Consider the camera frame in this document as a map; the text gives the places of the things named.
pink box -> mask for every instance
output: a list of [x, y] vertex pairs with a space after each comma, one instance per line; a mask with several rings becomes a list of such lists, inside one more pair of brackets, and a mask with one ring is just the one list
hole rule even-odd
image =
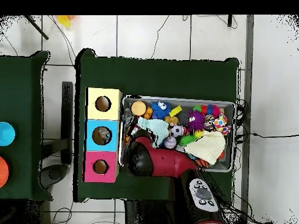
[[[104, 160], [108, 165], [107, 172], [104, 174], [96, 173], [93, 169], [97, 160]], [[117, 162], [117, 152], [109, 151], [87, 151], [85, 160], [85, 179], [84, 182], [114, 183], [119, 173]]]

dark green table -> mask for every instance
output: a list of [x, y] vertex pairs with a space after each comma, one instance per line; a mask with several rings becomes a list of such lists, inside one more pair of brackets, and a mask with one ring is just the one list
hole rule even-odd
[[[175, 97], [236, 102], [236, 58], [220, 61], [171, 61], [97, 57], [83, 49], [76, 57], [74, 201], [85, 198], [127, 198], [172, 200], [172, 179], [134, 177], [120, 169], [115, 183], [82, 182], [85, 89], [119, 89], [124, 95]], [[209, 182], [218, 184], [231, 200], [232, 172], [210, 173]]]
[[11, 145], [0, 146], [9, 165], [9, 178], [0, 198], [50, 200], [39, 186], [41, 165], [42, 98], [41, 72], [48, 59], [42, 51], [30, 57], [0, 56], [0, 121], [16, 131]]

blue cup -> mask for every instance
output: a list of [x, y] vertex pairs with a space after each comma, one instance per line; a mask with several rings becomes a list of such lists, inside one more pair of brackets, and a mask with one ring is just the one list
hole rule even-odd
[[0, 122], [0, 146], [8, 146], [15, 139], [16, 132], [7, 122]]

plastic bin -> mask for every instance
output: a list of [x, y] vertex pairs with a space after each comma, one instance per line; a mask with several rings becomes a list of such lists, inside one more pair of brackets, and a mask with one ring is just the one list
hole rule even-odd
[[[227, 101], [212, 101], [212, 100], [190, 100], [190, 99], [176, 99], [176, 98], [161, 98], [161, 97], [149, 97], [149, 96], [139, 96], [138, 98], [136, 96], [124, 96], [122, 99], [122, 107], [123, 110], [129, 109], [131, 104], [135, 101], [141, 100], [144, 102], [147, 107], [151, 105], [152, 102], [158, 102], [158, 101], [164, 101], [168, 102], [171, 105], [171, 108], [174, 109], [177, 106], [182, 107], [182, 111], [178, 113], [176, 116], [179, 119], [180, 125], [187, 125], [188, 122], [188, 112], [190, 110], [193, 110], [193, 107], [195, 105], [209, 105], [213, 104], [216, 105], [219, 108], [224, 109], [225, 116], [227, 117], [228, 123], [227, 125], [231, 126], [231, 132], [224, 136], [225, 138], [225, 155], [224, 158], [221, 160], [217, 160], [217, 162], [210, 166], [209, 168], [206, 168], [207, 171], [210, 172], [229, 172], [232, 169], [233, 164], [233, 155], [234, 155], [234, 137], [235, 137], [235, 119], [237, 114], [237, 107], [235, 103], [233, 102], [227, 102]], [[119, 163], [122, 165], [121, 162], [121, 153], [123, 150], [123, 142], [124, 134], [126, 133], [126, 129], [124, 127], [124, 121], [121, 121], [120, 123], [120, 149], [119, 149]]]

blue box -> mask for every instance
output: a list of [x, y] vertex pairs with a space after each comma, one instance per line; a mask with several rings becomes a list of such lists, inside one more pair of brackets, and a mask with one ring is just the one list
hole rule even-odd
[[[106, 145], [98, 145], [92, 139], [92, 133], [97, 127], [106, 127], [112, 135], [111, 141]], [[119, 136], [119, 121], [87, 120], [86, 151], [117, 151]]]

